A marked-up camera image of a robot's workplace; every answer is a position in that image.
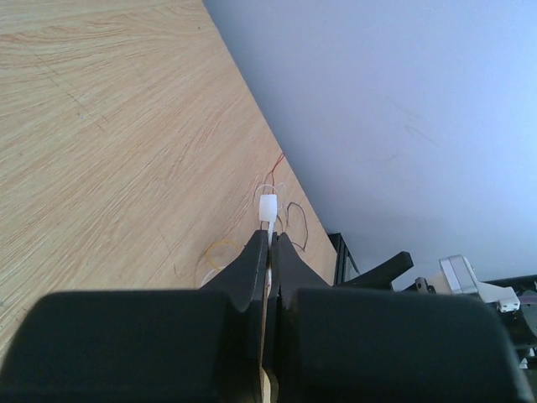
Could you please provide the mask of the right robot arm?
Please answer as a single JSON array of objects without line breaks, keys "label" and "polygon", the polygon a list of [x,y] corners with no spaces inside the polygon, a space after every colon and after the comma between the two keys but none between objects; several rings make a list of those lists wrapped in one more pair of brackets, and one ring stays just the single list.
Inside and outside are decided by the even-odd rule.
[{"label": "right robot arm", "polygon": [[[347,249],[337,254],[334,285],[374,290],[394,290],[393,282],[414,267],[408,252],[400,252],[379,266],[361,273]],[[418,276],[407,291],[471,296],[492,308],[520,358],[519,367],[536,369],[536,276],[528,275],[489,282],[480,281],[469,260],[458,254],[439,260],[439,269]]]}]

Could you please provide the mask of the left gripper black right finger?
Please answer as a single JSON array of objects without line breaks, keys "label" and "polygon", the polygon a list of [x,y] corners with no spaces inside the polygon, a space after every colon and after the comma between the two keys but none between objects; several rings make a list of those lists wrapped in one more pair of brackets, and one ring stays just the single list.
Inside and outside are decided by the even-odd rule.
[{"label": "left gripper black right finger", "polygon": [[526,402],[498,314],[477,299],[331,286],[272,242],[274,402]]}]

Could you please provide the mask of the white zip tie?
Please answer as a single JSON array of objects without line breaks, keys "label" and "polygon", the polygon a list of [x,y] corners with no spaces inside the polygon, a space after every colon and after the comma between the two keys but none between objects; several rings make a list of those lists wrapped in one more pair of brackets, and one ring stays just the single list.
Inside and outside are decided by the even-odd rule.
[{"label": "white zip tie", "polygon": [[268,245],[272,245],[274,224],[278,217],[278,196],[263,194],[259,198],[258,220],[268,224]]}]

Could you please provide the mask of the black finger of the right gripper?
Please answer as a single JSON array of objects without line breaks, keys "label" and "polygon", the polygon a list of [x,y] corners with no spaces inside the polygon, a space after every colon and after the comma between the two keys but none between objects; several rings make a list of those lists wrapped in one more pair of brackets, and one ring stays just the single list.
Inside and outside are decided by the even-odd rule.
[{"label": "black finger of the right gripper", "polygon": [[402,251],[368,272],[351,280],[335,283],[335,286],[392,290],[392,282],[413,267],[411,254]]}]

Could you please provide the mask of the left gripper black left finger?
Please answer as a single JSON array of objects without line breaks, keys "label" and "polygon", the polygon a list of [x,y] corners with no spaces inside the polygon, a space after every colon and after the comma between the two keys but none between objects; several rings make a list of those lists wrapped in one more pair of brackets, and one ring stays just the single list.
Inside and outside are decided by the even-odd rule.
[{"label": "left gripper black left finger", "polygon": [[201,288],[41,297],[1,367],[4,402],[260,402],[268,235]]}]

